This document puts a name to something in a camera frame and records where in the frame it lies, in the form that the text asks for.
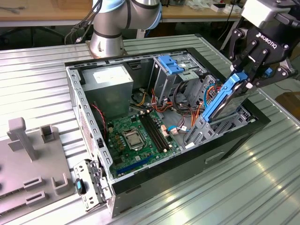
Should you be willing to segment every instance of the expansion slot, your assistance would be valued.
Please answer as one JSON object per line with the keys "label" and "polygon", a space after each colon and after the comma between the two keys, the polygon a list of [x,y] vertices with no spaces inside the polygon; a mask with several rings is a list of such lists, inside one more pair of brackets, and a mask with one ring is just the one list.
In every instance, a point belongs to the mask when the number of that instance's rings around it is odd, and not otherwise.
{"label": "expansion slot", "polygon": [[149,114],[140,115],[139,116],[141,123],[149,134],[151,140],[154,142],[157,147],[158,152],[163,152],[165,149],[169,149],[169,145],[165,141],[164,137],[160,133],[160,131],[155,126],[152,118]]}
{"label": "expansion slot", "polygon": [[117,170],[117,174],[125,173],[125,172],[127,172],[127,171],[129,171],[129,170],[132,170],[132,169],[138,167],[138,166],[144,165],[144,164],[146,164],[151,158],[152,158],[152,156],[149,156],[149,157],[147,157],[147,158],[145,158],[145,159],[143,159],[143,160],[141,160],[141,161],[139,161],[139,162],[133,163],[133,164],[131,164],[131,165],[129,165],[129,166],[126,166],[126,167],[124,167],[124,168],[122,168],[122,169],[119,169],[119,170]]}

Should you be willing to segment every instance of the yellow wire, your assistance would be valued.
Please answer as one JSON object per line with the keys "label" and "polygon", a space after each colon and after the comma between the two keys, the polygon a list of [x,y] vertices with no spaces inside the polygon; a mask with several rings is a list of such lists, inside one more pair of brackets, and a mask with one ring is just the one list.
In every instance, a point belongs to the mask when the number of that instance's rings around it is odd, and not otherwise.
{"label": "yellow wire", "polygon": [[144,104],[145,98],[146,98],[146,93],[144,93],[144,96],[143,96],[143,98],[142,98],[142,101],[141,101],[139,104],[136,104],[136,106],[141,106],[142,104]]}

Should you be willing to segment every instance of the metal panel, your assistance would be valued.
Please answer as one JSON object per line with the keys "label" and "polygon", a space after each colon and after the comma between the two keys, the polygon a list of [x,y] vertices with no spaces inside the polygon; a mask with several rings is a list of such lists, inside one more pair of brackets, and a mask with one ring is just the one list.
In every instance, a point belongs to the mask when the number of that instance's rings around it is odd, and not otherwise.
{"label": "metal panel", "polygon": [[[230,62],[194,35],[127,40],[124,45],[128,53],[193,46],[225,76],[230,74]],[[10,85],[0,82],[0,121],[24,115],[35,129],[50,118],[59,128],[73,179],[72,167],[88,153],[70,108],[66,81],[59,76],[63,62],[91,58],[82,48],[85,45],[0,52],[0,80],[8,79]],[[57,49],[65,53],[56,54]],[[12,86],[9,80],[15,78],[20,79]],[[75,194],[10,224],[299,224],[299,125],[264,93],[257,91],[250,100],[272,120],[263,131],[222,163],[121,216],[111,219],[106,206],[86,214]],[[4,125],[0,124],[1,136]]]}

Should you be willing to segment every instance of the blue drive bracket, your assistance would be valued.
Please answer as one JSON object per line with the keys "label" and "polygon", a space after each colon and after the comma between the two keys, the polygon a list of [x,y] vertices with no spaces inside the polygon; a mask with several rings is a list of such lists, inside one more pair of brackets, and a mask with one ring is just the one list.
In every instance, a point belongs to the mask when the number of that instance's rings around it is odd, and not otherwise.
{"label": "blue drive bracket", "polygon": [[202,117],[206,122],[210,121],[211,115],[221,105],[223,100],[227,96],[232,94],[233,87],[235,86],[235,84],[246,80],[247,77],[248,77],[247,74],[245,74],[244,72],[235,73],[231,77],[229,77],[229,79],[224,83],[223,87],[221,88],[217,96],[212,100],[210,105],[204,110]]}
{"label": "blue drive bracket", "polygon": [[168,70],[169,74],[179,74],[184,72],[183,68],[180,68],[175,60],[169,55],[162,55],[158,57],[158,60]]}

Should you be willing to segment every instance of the ram slot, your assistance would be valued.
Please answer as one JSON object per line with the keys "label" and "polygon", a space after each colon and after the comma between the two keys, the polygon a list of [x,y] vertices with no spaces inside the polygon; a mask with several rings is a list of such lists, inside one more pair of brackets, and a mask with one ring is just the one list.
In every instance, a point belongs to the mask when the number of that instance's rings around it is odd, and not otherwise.
{"label": "ram slot", "polygon": [[151,140],[154,142],[157,147],[158,152],[163,152],[164,149],[169,149],[169,145],[165,141],[164,137],[160,133],[160,131],[155,126],[152,118],[149,115],[140,115],[140,121],[149,134]]}

